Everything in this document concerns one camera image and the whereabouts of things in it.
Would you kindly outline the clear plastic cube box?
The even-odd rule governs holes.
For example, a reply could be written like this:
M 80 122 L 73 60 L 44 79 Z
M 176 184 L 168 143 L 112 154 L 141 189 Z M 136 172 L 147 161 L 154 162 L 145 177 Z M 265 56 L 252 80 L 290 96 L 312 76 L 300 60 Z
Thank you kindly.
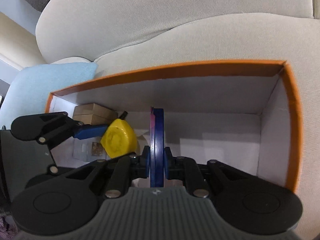
M 100 141 L 101 137 L 94 137 L 83 140 L 74 139 L 72 157 L 74 159 L 88 163 L 98 159 L 109 160 L 110 157 L 107 155 Z

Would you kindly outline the red purple tin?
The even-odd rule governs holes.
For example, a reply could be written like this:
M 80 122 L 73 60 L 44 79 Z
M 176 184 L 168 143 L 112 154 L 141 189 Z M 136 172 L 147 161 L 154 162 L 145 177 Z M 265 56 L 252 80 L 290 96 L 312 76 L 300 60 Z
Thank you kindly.
M 150 114 L 150 186 L 164 185 L 164 110 L 151 108 Z

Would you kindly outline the orange cardboard box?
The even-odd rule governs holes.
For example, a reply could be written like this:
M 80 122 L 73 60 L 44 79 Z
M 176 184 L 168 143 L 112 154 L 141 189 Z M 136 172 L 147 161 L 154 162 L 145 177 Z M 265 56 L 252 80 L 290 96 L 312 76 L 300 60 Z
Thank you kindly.
M 303 121 L 291 66 L 274 60 L 184 62 L 103 76 L 49 93 L 46 112 L 97 103 L 127 111 L 139 143 L 150 110 L 164 110 L 165 142 L 199 163 L 217 159 L 296 191 Z

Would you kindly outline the yellow tape measure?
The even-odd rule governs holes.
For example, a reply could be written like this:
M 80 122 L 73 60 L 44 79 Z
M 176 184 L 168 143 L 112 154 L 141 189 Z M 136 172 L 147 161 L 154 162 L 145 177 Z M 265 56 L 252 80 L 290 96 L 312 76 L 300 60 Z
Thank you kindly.
M 119 118 L 114 120 L 100 140 L 111 159 L 135 152 L 137 149 L 137 137 L 133 128 L 125 120 L 127 115 L 127 111 L 124 111 Z

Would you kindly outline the light blue pillow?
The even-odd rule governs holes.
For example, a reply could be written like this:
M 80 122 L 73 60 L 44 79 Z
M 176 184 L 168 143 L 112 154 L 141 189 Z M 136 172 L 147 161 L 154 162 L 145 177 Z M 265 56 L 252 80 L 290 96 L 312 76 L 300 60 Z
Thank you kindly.
M 93 79 L 96 63 L 42 64 L 24 68 L 14 78 L 1 106 L 1 126 L 20 116 L 45 112 L 51 92 Z

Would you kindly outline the brown cardboard box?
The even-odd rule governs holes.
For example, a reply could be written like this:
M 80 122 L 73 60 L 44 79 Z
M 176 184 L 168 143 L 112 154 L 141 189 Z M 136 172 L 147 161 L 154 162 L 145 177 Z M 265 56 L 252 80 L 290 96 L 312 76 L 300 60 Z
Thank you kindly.
M 86 125 L 110 125 L 117 118 L 117 112 L 96 103 L 76 106 L 73 113 L 73 120 Z

